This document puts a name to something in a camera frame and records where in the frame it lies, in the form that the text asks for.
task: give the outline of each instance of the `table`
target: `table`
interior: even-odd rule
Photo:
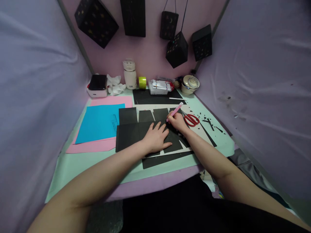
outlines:
[[[179,93],[182,98],[187,99],[186,103],[191,107],[195,115],[201,113],[202,115],[211,118],[211,123],[223,131],[221,132],[216,128],[213,131],[209,123],[201,121],[202,126],[217,144],[216,149],[226,157],[233,155],[234,142],[215,117],[205,108],[195,95],[183,95],[180,90]],[[134,103],[132,90],[126,89],[119,96],[132,96]],[[103,152],[66,154],[66,150],[81,125],[86,107],[58,157],[54,176],[45,200],[46,203],[78,174],[115,153],[114,148],[110,151]],[[143,169],[142,161],[140,160],[106,200],[120,200],[160,191],[180,183],[202,170],[203,167],[200,165],[200,162],[194,154],[147,169]]]

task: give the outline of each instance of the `crumpled tissue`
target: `crumpled tissue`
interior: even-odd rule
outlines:
[[[110,95],[118,95],[121,94],[122,91],[125,90],[126,85],[121,84],[121,76],[118,75],[116,77],[110,77],[109,74],[107,74],[107,87],[108,87],[108,92]]]

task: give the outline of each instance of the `yellow tape roll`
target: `yellow tape roll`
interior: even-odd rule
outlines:
[[[139,77],[138,82],[139,82],[139,89],[146,89],[147,86],[146,77]]]

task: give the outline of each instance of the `red scissors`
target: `red scissors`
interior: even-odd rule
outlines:
[[[200,123],[200,120],[194,116],[194,115],[191,115],[191,114],[187,114],[185,113],[184,111],[181,111],[184,115],[184,120],[186,122],[187,125],[189,125],[190,127],[195,127],[196,125],[198,125]]]

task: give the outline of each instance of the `purple fabric wall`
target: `purple fabric wall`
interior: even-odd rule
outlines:
[[[308,200],[310,9],[307,0],[231,0],[196,92],[279,187]]]
[[[0,232],[25,232],[91,74],[57,1],[1,1],[0,29]]]

